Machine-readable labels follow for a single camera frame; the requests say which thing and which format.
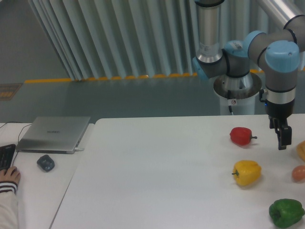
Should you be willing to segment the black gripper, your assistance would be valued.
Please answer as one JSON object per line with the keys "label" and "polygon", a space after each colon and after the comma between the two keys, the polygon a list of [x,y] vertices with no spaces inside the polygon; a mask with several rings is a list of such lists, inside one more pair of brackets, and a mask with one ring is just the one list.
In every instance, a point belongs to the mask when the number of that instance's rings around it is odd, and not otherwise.
{"label": "black gripper", "polygon": [[293,101],[285,104],[275,104],[270,101],[265,102],[265,110],[269,117],[269,128],[275,129],[279,150],[285,150],[292,143],[292,128],[290,126],[278,126],[288,125],[287,118],[293,113],[293,107]]}

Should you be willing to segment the white sleeved forearm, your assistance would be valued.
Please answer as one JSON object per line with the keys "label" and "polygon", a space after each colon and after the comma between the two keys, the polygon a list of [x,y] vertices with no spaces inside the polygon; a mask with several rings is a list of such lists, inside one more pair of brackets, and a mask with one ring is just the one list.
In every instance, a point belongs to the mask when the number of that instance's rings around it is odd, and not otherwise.
{"label": "white sleeved forearm", "polygon": [[17,184],[12,181],[0,182],[0,228],[18,229]]}

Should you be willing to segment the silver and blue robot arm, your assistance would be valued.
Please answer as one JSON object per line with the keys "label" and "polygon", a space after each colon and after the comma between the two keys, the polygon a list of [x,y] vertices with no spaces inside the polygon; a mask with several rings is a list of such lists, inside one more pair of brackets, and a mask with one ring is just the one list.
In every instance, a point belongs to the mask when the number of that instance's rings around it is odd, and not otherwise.
{"label": "silver and blue robot arm", "polygon": [[286,0],[260,0],[259,6],[280,32],[249,33],[243,41],[220,47],[221,0],[195,2],[199,48],[193,59],[201,78],[221,76],[224,83],[214,90],[226,99],[259,95],[265,104],[269,127],[275,131],[278,148],[292,141],[287,118],[293,112],[300,53],[305,50],[305,16]]}

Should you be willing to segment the person's hand on mouse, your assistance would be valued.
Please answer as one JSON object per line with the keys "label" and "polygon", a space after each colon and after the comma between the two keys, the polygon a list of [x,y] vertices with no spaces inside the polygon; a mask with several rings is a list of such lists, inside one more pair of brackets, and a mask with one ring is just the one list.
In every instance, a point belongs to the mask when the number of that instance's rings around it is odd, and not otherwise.
{"label": "person's hand on mouse", "polygon": [[21,174],[16,166],[12,166],[7,170],[3,169],[0,171],[0,182],[12,182],[18,185],[20,178]]}

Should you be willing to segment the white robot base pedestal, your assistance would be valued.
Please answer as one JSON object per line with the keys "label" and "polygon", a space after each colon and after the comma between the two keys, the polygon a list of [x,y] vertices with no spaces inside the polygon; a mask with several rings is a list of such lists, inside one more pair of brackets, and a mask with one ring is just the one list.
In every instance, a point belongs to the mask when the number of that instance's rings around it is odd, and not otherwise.
{"label": "white robot base pedestal", "polygon": [[221,115],[253,115],[262,81],[254,73],[239,78],[222,75],[215,79],[213,88],[219,98]]}

